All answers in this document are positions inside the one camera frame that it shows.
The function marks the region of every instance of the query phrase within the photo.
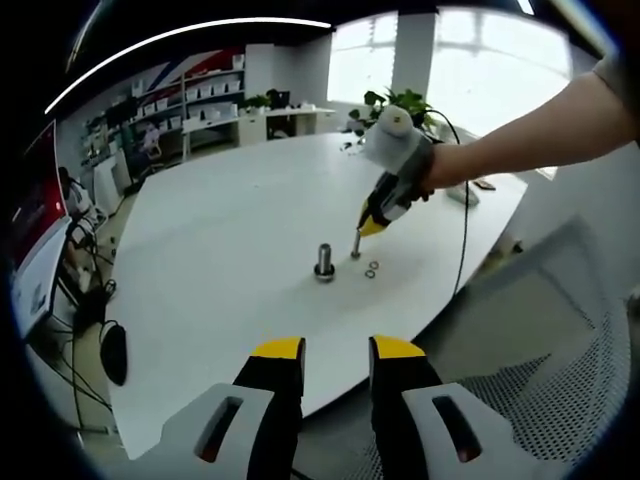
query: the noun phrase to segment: monitor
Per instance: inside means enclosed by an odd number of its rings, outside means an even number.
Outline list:
[[[18,270],[51,227],[66,216],[58,179],[55,121],[49,124],[12,168],[8,257]]]

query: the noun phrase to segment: window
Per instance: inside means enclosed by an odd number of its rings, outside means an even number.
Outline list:
[[[327,100],[362,104],[391,86],[398,12],[340,25],[331,41]]]
[[[472,135],[539,107],[571,76],[569,42],[561,32],[499,12],[440,9],[427,100]],[[553,178],[555,170],[541,173]]]

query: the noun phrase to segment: box on shelf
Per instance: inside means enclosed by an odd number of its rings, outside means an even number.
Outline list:
[[[168,98],[162,98],[160,100],[158,100],[156,102],[156,110],[158,112],[162,111],[162,110],[166,110],[167,108],[169,108],[169,99]]]
[[[187,101],[192,102],[198,99],[198,89],[197,88],[189,88],[187,90]]]
[[[152,115],[154,113],[156,113],[156,104],[155,103],[150,103],[149,105],[145,105],[144,106],[144,114],[145,114],[145,116]]]
[[[144,80],[136,80],[131,84],[131,96],[141,97],[144,93]]]
[[[173,130],[174,128],[180,128],[180,125],[182,125],[182,117],[178,116],[178,117],[171,117],[169,119],[169,125],[171,126],[171,129]]]
[[[234,70],[242,70],[244,68],[244,55],[234,55],[231,58]]]
[[[213,88],[210,84],[200,85],[200,98],[207,98],[213,95]]]
[[[210,108],[206,113],[207,120],[220,120],[222,114],[217,108]]]
[[[215,83],[213,85],[213,94],[214,95],[224,95],[224,90],[227,87],[225,83]]]
[[[233,80],[229,82],[229,93],[240,91],[240,80]]]
[[[189,107],[189,118],[202,119],[202,107]]]

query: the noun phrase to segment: computer mouse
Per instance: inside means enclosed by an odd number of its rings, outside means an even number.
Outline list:
[[[127,379],[127,332],[121,325],[114,325],[104,334],[100,360],[109,380],[116,385],[124,385]]]

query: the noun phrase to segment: green plant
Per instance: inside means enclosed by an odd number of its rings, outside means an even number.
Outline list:
[[[396,105],[407,112],[411,116],[413,126],[423,130],[431,130],[435,125],[433,119],[427,113],[431,109],[431,105],[423,100],[421,94],[407,88],[404,92],[395,93],[390,88],[387,89],[386,96],[377,94],[369,90],[364,94],[364,104],[369,107],[369,117],[362,118],[360,110],[353,109],[349,112],[349,117],[360,122],[365,129],[370,128],[380,118],[380,113],[386,105]]]
[[[271,99],[266,95],[254,95],[240,102],[241,108],[260,108],[268,107],[271,105]]]

